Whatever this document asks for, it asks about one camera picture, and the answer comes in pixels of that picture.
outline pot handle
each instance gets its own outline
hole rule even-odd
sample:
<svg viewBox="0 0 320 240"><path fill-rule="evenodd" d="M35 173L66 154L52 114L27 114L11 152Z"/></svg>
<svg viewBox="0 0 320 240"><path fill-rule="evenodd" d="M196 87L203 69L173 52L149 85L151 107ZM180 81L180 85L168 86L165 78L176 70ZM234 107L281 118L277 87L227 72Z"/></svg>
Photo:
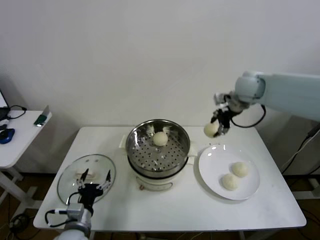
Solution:
<svg viewBox="0 0 320 240"><path fill-rule="evenodd" d="M195 141L190 141L190 149L187 156L189 158L187 164L193 165L198 156L198 147Z"/></svg>

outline robotic arm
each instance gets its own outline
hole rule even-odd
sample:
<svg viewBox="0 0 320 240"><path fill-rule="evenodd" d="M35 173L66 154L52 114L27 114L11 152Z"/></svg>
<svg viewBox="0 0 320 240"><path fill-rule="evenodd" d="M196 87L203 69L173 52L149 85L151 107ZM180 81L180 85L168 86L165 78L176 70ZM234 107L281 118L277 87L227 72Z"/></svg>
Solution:
<svg viewBox="0 0 320 240"><path fill-rule="evenodd" d="M265 116L265 106L320 121L319 91L320 76L246 71L237 79L234 91L214 95L215 104L219 108L213 113L211 123L218 120L219 128L213 137L226 134L230 122L233 122L232 118L253 104L261 104L264 110L256 124Z"/></svg>
<svg viewBox="0 0 320 240"><path fill-rule="evenodd" d="M91 230L91 217L94 214L93 204L95 199L104 194L111 186L111 171L106 175L105 182L102 184L85 183L89 169L87 169L76 180L78 192L72 193L66 201L66 209L52 209L46 212L45 222L52 228L65 225L64 232L54 240L88 240ZM79 195L77 203L70 203L74 195ZM48 214L62 214L67 216L67 220L52 225L49 223Z"/></svg>

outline white wall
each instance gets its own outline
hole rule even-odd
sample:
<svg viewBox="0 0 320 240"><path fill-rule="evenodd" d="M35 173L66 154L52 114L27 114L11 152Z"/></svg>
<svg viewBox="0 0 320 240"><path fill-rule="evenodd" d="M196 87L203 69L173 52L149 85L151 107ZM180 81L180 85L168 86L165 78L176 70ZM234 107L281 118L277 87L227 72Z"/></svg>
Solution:
<svg viewBox="0 0 320 240"><path fill-rule="evenodd" d="M20 168L55 172L81 126L204 125L213 93L231 90L245 70L320 75L319 8L317 0L2 1L0 88L11 104L49 104L54 116ZM260 114L252 108L237 121ZM269 110L259 126L279 163L304 138L273 147L290 120Z"/></svg>

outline white plate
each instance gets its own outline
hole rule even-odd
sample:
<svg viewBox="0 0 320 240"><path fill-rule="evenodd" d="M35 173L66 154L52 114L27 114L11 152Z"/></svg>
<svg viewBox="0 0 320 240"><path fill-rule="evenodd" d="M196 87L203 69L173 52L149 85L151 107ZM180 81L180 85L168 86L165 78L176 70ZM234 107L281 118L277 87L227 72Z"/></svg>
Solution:
<svg viewBox="0 0 320 240"><path fill-rule="evenodd" d="M232 164L245 162L249 174L238 178L238 188L227 190L222 185L222 177L233 173ZM199 158L199 171L205 184L220 196L231 200L245 200L259 188L260 175L253 160L241 149L230 144L212 145L205 149Z"/></svg>

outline floor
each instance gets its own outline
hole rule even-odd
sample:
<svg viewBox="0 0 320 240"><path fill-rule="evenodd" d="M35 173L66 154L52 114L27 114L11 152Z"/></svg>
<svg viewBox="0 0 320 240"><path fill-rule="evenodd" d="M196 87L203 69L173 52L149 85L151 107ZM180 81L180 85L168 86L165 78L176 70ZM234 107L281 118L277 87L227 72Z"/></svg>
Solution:
<svg viewBox="0 0 320 240"><path fill-rule="evenodd" d="M43 200L51 182L53 181L53 176L35 176L35 175L27 175L24 177L23 181L18 182L17 184L24 190L27 191L30 186L38 186L38 190L34 195L34 199L36 200ZM311 190L311 186L309 185L308 181L305 179L301 179L299 181L295 181L295 179L287 180L288 185L294 184L290 187L293 191L307 191ZM312 212L314 215L320 219L320 199L319 200L299 200L298 201L301 208ZM9 196L6 197L4 202L0 205L0 240L5 240L6 238L11 240L12 234L10 233L8 228L8 214L12 216L15 212L15 209L18 207L19 202L14 198ZM34 216L37 212L36 210L27 210L26 213L31 217ZM284 229L280 230L270 238L269 240L283 240L283 239L290 239L290 240L319 240L320 239L320 221L318 224L315 223L317 221L314 216L310 215L309 213L305 213L305 215L312 220L307 221L307 225L303 228L300 228L299 231L305 235L302 236L301 233L297 229ZM33 227L32 221L29 223L28 228L18 234L20 239L28 239L30 236L34 235L38 230ZM245 236L249 237L254 232L248 231L245 232ZM168 239L168 240L191 240L192 237L200 234L199 232L195 233L185 233L183 232L176 232L176 233L146 233L147 237L159 238L159 239ZM51 240L58 233L55 230L41 230L33 240ZM110 232L98 232L95 234L95 240L135 240L136 234L135 233L113 233ZM239 240L238 232L205 232L200 234L199 236L193 238L194 240Z"/></svg>

